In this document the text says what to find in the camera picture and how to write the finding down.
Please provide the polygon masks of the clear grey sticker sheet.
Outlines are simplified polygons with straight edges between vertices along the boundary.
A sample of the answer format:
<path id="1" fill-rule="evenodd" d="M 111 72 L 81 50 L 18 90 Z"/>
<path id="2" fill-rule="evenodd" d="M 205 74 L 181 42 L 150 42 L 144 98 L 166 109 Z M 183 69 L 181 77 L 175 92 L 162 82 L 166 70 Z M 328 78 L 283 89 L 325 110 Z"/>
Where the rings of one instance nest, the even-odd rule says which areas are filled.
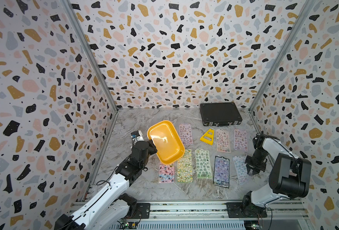
<path id="1" fill-rule="evenodd" d="M 238 177 L 238 184 L 243 185 L 250 180 L 250 176 L 247 172 L 247 167 L 245 164 L 247 156 L 235 156 L 233 157 L 233 162 L 235 165 L 237 177 Z"/>

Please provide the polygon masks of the yellow plastic storage box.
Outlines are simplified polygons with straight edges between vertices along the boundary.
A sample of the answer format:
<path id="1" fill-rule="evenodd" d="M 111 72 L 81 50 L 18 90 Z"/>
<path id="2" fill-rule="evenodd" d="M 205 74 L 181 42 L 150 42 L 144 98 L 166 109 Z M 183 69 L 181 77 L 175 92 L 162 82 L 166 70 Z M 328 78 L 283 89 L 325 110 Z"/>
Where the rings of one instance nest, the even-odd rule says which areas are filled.
<path id="1" fill-rule="evenodd" d="M 185 153 L 184 144 L 172 122 L 161 121 L 151 126 L 147 136 L 153 141 L 159 160 L 170 165 L 179 160 Z"/>

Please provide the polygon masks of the lilac character sticker sheet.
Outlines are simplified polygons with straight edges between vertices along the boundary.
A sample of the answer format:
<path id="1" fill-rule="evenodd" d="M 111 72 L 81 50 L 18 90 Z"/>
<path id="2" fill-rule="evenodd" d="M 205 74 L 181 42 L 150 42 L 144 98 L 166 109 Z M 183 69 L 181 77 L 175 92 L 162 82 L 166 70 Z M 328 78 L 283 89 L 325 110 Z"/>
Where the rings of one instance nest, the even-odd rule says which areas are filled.
<path id="1" fill-rule="evenodd" d="M 243 152 L 248 151 L 248 136 L 245 130 L 234 130 L 234 149 Z"/>

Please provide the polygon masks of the pink yellow cat sticker sheet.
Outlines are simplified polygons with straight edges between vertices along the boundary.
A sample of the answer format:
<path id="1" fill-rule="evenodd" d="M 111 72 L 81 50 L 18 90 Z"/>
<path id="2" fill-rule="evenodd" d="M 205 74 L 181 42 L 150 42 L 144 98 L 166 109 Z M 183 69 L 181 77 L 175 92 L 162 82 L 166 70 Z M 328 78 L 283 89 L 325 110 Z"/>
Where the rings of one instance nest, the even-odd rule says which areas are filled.
<path id="1" fill-rule="evenodd" d="M 159 164 L 159 183 L 173 183 L 175 181 L 175 166 L 174 164 Z"/>

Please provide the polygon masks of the purple bonbon sticker sheet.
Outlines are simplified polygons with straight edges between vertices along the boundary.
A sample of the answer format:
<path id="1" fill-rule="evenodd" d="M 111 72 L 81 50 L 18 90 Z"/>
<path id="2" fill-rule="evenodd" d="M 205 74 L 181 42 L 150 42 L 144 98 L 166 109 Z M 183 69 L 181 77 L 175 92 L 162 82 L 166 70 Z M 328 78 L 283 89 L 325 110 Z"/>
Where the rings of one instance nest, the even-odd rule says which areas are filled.
<path id="1" fill-rule="evenodd" d="M 221 156 L 215 156 L 213 185 L 229 188 L 230 160 Z"/>

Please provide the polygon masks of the pink bear sticker sheet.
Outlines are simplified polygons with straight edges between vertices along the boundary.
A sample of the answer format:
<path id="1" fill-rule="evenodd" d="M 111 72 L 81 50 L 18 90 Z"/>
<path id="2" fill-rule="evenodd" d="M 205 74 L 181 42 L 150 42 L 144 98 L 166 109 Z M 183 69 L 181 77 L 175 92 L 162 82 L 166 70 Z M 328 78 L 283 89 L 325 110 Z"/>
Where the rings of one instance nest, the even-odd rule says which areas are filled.
<path id="1" fill-rule="evenodd" d="M 218 152 L 231 153 L 229 131 L 224 129 L 216 130 L 216 149 Z"/>

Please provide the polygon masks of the green animal sticker sheet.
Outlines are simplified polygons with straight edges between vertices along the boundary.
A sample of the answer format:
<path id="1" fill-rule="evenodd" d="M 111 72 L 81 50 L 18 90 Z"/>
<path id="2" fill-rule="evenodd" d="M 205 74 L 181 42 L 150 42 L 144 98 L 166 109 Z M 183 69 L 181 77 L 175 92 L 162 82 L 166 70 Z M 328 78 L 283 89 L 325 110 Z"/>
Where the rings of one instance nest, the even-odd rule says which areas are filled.
<path id="1" fill-rule="evenodd" d="M 193 181 L 192 150 L 186 149 L 184 155 L 178 160 L 177 182 L 191 183 Z"/>

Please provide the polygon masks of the purple 3D sticker sheet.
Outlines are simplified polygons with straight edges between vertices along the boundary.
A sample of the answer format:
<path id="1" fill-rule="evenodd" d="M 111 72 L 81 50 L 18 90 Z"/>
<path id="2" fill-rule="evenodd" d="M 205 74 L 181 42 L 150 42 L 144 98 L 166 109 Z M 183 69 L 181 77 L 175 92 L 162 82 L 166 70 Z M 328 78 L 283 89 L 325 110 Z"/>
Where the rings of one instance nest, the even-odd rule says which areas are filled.
<path id="1" fill-rule="evenodd" d="M 192 129 L 190 124 L 180 124 L 180 138 L 184 145 L 192 145 Z"/>

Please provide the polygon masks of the green frog sticker sheet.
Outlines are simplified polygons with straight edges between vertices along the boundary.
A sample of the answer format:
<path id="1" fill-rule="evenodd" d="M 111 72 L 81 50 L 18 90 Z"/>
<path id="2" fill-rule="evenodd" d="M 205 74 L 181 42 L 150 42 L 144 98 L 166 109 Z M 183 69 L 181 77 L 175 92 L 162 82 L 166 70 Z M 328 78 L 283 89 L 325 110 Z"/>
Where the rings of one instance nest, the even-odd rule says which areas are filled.
<path id="1" fill-rule="evenodd" d="M 196 175 L 198 179 L 212 179 L 210 154 L 208 150 L 197 149 L 195 151 Z"/>

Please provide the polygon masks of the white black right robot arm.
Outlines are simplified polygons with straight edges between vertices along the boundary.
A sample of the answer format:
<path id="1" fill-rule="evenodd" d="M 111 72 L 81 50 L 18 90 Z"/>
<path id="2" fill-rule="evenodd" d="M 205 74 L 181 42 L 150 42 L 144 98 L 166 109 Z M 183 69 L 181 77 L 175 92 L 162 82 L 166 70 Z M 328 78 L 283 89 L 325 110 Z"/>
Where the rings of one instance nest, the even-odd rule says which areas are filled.
<path id="1" fill-rule="evenodd" d="M 258 133 L 252 141 L 255 151 L 245 160 L 247 173 L 257 175 L 261 171 L 265 172 L 268 156 L 274 163 L 268 184 L 248 192 L 243 198 L 241 210 L 260 214 L 269 204 L 282 198 L 306 197 L 310 185 L 311 162 L 293 154 L 274 136 Z"/>

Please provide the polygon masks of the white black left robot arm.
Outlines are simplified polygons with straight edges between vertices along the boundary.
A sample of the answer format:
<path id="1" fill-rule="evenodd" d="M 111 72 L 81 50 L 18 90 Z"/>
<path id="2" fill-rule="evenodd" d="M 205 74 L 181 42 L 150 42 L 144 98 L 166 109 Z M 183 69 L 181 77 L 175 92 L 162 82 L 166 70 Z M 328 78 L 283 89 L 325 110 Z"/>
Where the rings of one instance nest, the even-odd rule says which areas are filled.
<path id="1" fill-rule="evenodd" d="M 60 216 L 54 229 L 103 230 L 137 214 L 137 199 L 126 191 L 147 170 L 149 157 L 156 154 L 157 149 L 152 140 L 135 140 L 131 151 L 105 186 L 72 215 Z"/>

